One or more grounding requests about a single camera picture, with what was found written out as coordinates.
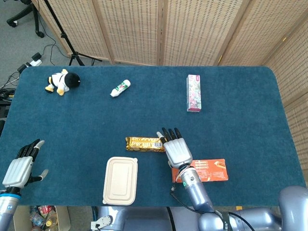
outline orange box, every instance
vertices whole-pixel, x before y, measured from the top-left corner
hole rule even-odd
[[[229,179],[225,159],[193,160],[191,166],[193,166],[197,170],[197,173],[202,182],[222,181]],[[173,182],[175,181],[178,173],[178,169],[172,168]],[[181,178],[178,179],[177,183],[182,183]]]

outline office chair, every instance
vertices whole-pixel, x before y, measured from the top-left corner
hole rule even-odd
[[[31,2],[31,0],[20,0],[23,4],[26,4],[27,7],[24,8],[20,13],[18,13],[17,15],[15,15],[14,17],[8,19],[6,22],[11,26],[11,27],[16,27],[17,23],[15,23],[14,21],[21,19],[22,17],[26,16],[27,14],[29,14],[31,11],[33,12],[34,15],[34,21],[35,21],[35,33],[37,34],[37,36],[43,38],[45,35],[43,32],[39,31],[39,14],[38,14],[38,10],[36,9],[36,7],[33,5],[33,3]]]

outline tripod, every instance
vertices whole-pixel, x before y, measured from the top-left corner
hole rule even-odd
[[[101,62],[100,59],[96,59],[96,58],[93,58],[93,57],[91,57],[91,56],[88,56],[88,55],[85,55],[85,54],[81,54],[81,53],[78,53],[77,51],[75,51],[73,45],[72,45],[71,42],[69,41],[69,39],[68,39],[68,37],[67,37],[67,34],[64,32],[63,27],[61,26],[61,24],[60,24],[60,22],[59,22],[57,16],[55,15],[55,13],[54,13],[52,7],[51,7],[50,4],[49,4],[48,0],[44,0],[44,2],[45,2],[45,4],[46,4],[46,6],[48,7],[48,9],[49,9],[50,13],[52,14],[54,20],[56,21],[57,26],[59,27],[59,29],[60,29],[60,31],[61,31],[61,37],[65,39],[66,43],[68,44],[69,48],[70,48],[71,51],[72,51],[72,56],[71,56],[71,60],[69,61],[69,66],[72,64],[72,61],[73,61],[74,59],[77,60],[77,62],[79,63],[80,66],[84,66],[84,63],[82,62],[82,60],[81,60],[80,57],[79,57],[80,55]]]

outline beige container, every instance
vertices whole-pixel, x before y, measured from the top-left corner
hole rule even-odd
[[[110,158],[106,167],[103,203],[131,205],[136,197],[137,172],[136,158]]]

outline chair wheel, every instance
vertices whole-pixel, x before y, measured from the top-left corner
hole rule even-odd
[[[11,26],[11,27],[17,27],[17,23],[15,23],[15,22],[11,22],[11,23],[8,23],[9,24],[9,26]]]
[[[41,38],[45,37],[44,33],[41,32],[41,31],[36,32],[36,34],[37,34],[37,36],[39,36],[39,37],[41,37]]]

